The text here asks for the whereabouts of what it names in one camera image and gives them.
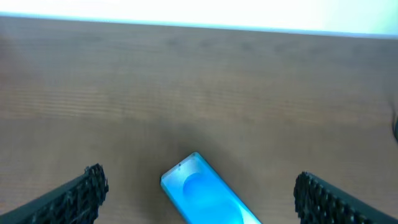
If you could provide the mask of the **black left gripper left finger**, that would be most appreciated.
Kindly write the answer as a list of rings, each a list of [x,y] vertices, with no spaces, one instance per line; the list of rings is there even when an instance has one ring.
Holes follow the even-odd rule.
[[[108,191],[103,167],[95,164],[66,184],[1,215],[1,223],[93,223]]]

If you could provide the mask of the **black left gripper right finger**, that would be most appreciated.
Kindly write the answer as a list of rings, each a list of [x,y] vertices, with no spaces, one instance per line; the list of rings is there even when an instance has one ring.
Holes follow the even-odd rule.
[[[295,211],[301,223],[397,224],[397,219],[358,200],[310,172],[295,181]]]

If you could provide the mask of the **blue Galaxy smartphone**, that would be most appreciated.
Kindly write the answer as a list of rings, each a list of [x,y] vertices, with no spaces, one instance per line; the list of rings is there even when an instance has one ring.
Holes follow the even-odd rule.
[[[197,152],[164,173],[160,186],[187,223],[260,222]]]

